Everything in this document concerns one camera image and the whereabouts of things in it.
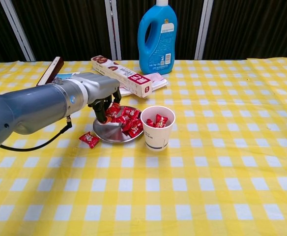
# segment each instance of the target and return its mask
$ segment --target white paper cup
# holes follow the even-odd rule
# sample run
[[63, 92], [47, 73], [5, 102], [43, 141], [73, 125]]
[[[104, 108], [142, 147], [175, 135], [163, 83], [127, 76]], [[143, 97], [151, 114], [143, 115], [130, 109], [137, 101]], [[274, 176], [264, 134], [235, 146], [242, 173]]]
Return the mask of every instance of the white paper cup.
[[[166, 127], [154, 128], [146, 124], [147, 119], [155, 121], [157, 114], [169, 118]], [[174, 112], [167, 107], [152, 106], [142, 111], [140, 119], [143, 123], [144, 138], [148, 149], [152, 151], [164, 150], [168, 146], [172, 126], [175, 122]]]

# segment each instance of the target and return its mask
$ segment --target gingham tablecloth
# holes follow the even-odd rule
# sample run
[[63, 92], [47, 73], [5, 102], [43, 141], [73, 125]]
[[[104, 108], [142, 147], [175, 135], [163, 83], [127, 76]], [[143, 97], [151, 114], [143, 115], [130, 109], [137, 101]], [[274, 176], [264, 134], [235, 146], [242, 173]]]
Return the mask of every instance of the gingham tablecloth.
[[[139, 71], [137, 61], [122, 61]], [[49, 62], [0, 63], [0, 93], [35, 86]], [[62, 73], [91, 71], [66, 62]], [[0, 149], [0, 235], [287, 236], [287, 59], [176, 61], [167, 88], [122, 105], [158, 104], [176, 124], [163, 152], [144, 137], [89, 149], [94, 111], [47, 147]], [[61, 120], [4, 144], [32, 147]]]

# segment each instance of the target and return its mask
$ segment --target book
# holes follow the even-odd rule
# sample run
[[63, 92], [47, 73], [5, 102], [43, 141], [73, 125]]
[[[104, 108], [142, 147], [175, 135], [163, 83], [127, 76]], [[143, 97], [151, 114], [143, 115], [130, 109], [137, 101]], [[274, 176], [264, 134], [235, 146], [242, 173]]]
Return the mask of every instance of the book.
[[78, 75], [80, 74], [80, 71], [78, 72], [73, 72], [73, 73], [66, 73], [66, 74], [57, 74], [55, 75], [55, 79], [61, 79], [61, 80], [66, 80], [66, 79], [70, 79], [73, 75]]
[[39, 85], [45, 85], [48, 83], [51, 83], [55, 76], [59, 73], [60, 69], [64, 65], [64, 60], [61, 57], [55, 57], [55, 59], [52, 61], [52, 63], [49, 65], [49, 67], [44, 72], [41, 79], [36, 84]]

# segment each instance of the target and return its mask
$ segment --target white cardboard box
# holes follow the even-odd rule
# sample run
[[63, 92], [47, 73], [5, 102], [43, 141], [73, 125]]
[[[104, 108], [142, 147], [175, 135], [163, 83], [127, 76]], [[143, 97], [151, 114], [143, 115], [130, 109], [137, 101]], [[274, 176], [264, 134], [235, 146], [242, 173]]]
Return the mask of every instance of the white cardboard box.
[[147, 97], [152, 93], [152, 81], [141, 74], [138, 74], [103, 56], [91, 58], [91, 63], [93, 69], [97, 72], [119, 80], [125, 89], [138, 97]]

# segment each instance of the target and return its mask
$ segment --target candy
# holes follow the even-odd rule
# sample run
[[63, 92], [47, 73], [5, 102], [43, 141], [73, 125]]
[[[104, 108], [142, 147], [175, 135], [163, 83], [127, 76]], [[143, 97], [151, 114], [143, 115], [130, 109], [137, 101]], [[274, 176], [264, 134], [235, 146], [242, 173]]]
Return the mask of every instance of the candy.
[[126, 124], [127, 121], [129, 120], [129, 117], [128, 116], [120, 116], [120, 117], [114, 117], [112, 118], [112, 121], [113, 123], [123, 123], [123, 124]]
[[119, 106], [120, 106], [120, 104], [117, 103], [117, 102], [113, 102], [113, 103], [112, 103], [112, 107], [118, 107], [118, 108], [119, 108]]
[[131, 109], [129, 107], [125, 107], [122, 116], [127, 115], [130, 119], [137, 119], [140, 111], [136, 109]]
[[135, 119], [132, 127], [128, 130], [130, 137], [134, 138], [139, 135], [143, 130], [143, 124], [140, 119]]
[[146, 124], [151, 126], [151, 127], [155, 127], [155, 123], [153, 123], [153, 121], [150, 119], [147, 119]]
[[94, 148], [95, 145], [97, 145], [97, 143], [100, 140], [98, 137], [95, 137], [95, 136], [91, 135], [90, 132], [87, 132], [86, 134], [81, 136], [79, 139], [81, 141], [87, 143], [90, 148]]
[[163, 127], [165, 127], [165, 124], [166, 124], [167, 121], [168, 121], [167, 117], [163, 117], [163, 116], [157, 114], [157, 116], [155, 118], [156, 128], [163, 128]]
[[130, 130], [130, 128], [134, 125], [134, 122], [135, 122], [135, 121], [136, 121], [135, 119], [129, 119], [129, 120], [127, 121], [127, 123], [125, 124], [125, 126], [122, 127], [122, 131], [125, 132], [125, 131]]
[[116, 105], [117, 103], [113, 103], [111, 107], [109, 107], [105, 114], [110, 117], [117, 117], [117, 114], [120, 112], [121, 108]]

